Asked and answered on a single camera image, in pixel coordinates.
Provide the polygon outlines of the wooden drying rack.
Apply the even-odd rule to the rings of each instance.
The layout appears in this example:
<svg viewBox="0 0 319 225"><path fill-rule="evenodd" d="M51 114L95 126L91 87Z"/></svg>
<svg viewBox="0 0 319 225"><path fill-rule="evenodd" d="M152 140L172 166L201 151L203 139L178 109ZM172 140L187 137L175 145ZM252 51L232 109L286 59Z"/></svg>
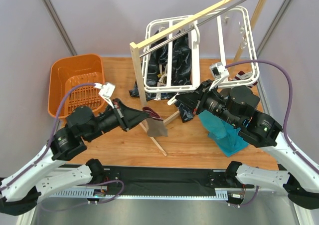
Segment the wooden drying rack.
<svg viewBox="0 0 319 225"><path fill-rule="evenodd" d="M221 89L233 88L239 85L251 85L258 80L260 75L259 65L255 62L257 58L254 39L252 36L252 30L259 18L259 15L264 7L267 0L247 0L240 5L232 8L231 10L238 10L242 14L243 21L243 32L241 44L234 57L234 61L237 62L242 53L243 49L248 48L249 57L252 60L250 62L252 76L248 79L241 81L230 81L228 78L225 79L218 87ZM226 56L224 48L224 37L222 29L222 17L225 16L229 11L214 18L217 20L217 33L219 41L219 51L221 62L226 66ZM151 21L146 28L145 39L173 26L174 24L182 21L190 15L174 16L162 19L155 19ZM187 33L190 35L190 48L192 56L192 67L191 67L191 84L190 85L171 85L171 74L172 74L172 42L168 43L168 62L167 62L167 81L164 86L149 87L147 85L147 74L148 74L148 61L149 54L140 58L139 55L143 53L143 50L139 50L137 47L138 43L130 43L130 51L135 71L136 83L138 86L140 102L143 107L147 105L146 93L181 93L190 92L195 90L200 85L200 64L199 64L199 46L201 39L203 38L200 34L199 27Z"/></svg>

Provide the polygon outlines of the orange laundry basket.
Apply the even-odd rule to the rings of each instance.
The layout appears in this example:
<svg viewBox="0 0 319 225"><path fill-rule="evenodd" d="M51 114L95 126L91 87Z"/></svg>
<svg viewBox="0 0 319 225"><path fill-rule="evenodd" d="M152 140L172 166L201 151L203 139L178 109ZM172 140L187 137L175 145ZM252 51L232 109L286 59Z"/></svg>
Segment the orange laundry basket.
<svg viewBox="0 0 319 225"><path fill-rule="evenodd" d="M73 87L86 83L105 83L102 58L96 54L83 54L56 61L50 72L47 111L55 117L60 102ZM62 106L59 119L64 120L77 107L87 106L96 115L106 107L106 102L93 86L83 86L73 91Z"/></svg>

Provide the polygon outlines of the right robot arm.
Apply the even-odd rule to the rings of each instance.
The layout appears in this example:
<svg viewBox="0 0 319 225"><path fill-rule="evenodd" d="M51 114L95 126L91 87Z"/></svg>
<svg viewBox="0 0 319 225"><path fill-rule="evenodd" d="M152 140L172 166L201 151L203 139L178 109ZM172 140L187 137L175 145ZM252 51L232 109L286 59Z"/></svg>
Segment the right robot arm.
<svg viewBox="0 0 319 225"><path fill-rule="evenodd" d="M282 126L270 115L258 111L259 97L246 86L234 87L227 98L207 80L192 92L178 94L178 102L194 114L210 112L238 129L245 142L274 157L285 169L270 171L232 161L225 171L231 186L255 185L285 194L296 205L315 210L319 207L318 165L286 141Z"/></svg>

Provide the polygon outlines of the black base cloth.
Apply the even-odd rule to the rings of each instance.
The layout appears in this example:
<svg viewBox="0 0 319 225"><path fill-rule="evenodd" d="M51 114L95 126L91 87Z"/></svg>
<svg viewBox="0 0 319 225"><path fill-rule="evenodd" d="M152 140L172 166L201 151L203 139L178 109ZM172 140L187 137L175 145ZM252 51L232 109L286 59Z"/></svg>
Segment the black base cloth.
<svg viewBox="0 0 319 225"><path fill-rule="evenodd" d="M128 188L133 192L179 191L195 194L197 191L214 189L210 186L209 170L206 169L111 166L105 171L109 180L118 178L124 182L124 189Z"/></svg>

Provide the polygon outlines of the teal cloth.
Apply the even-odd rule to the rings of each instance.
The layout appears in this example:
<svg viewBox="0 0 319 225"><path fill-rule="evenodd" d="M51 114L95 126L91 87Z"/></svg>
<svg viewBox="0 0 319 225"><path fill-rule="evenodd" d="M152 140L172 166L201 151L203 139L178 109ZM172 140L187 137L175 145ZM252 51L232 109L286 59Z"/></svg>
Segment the teal cloth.
<svg viewBox="0 0 319 225"><path fill-rule="evenodd" d="M207 110L200 113L198 117L208 131L208 137L217 144L225 156L231 157L248 147L249 144L238 135L239 129L234 129Z"/></svg>

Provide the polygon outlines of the grey maroon striped sock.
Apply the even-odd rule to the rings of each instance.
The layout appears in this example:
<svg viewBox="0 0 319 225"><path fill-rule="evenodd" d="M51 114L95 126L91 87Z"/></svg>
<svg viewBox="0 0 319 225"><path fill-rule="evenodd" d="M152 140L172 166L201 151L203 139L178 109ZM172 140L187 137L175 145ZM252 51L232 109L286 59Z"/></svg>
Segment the grey maroon striped sock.
<svg viewBox="0 0 319 225"><path fill-rule="evenodd" d="M143 107L143 111L149 114L149 117L146 119L148 124L147 135L149 137L168 137L167 128L159 114L150 107Z"/></svg>

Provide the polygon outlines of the dark patterned shorts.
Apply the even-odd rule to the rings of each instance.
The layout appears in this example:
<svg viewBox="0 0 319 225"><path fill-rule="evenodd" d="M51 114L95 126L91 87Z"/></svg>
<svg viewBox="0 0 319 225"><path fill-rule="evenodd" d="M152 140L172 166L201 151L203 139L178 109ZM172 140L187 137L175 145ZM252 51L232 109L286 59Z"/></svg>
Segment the dark patterned shorts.
<svg viewBox="0 0 319 225"><path fill-rule="evenodd" d="M164 37L155 43L151 44L151 48L167 40ZM166 84L167 77L167 62L168 62L168 44L151 52L149 54L147 85L156 87ZM172 74L171 85L190 85L191 84L191 49L189 47L188 34L176 39L172 43ZM132 90L129 90L131 97L139 97L138 86L135 81ZM174 96L174 93L160 93L159 100L169 100ZM146 93L147 101L155 100L155 93ZM192 112L182 105L180 102L175 102L178 108L183 123L189 122L194 118Z"/></svg>

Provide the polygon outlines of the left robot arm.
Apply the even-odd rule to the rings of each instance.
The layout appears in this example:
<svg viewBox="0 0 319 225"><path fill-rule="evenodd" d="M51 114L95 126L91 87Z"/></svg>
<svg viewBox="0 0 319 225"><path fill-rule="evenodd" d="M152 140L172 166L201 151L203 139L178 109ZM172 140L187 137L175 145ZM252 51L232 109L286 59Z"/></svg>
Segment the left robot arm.
<svg viewBox="0 0 319 225"><path fill-rule="evenodd" d="M125 106L114 99L103 113L95 116L89 107L77 107L63 128L48 140L41 151L15 174L0 181L0 212L18 216L24 214L48 196L72 186L95 185L106 181L106 172L98 159L55 177L47 175L87 149L103 134L120 127L129 131L150 117L145 111Z"/></svg>

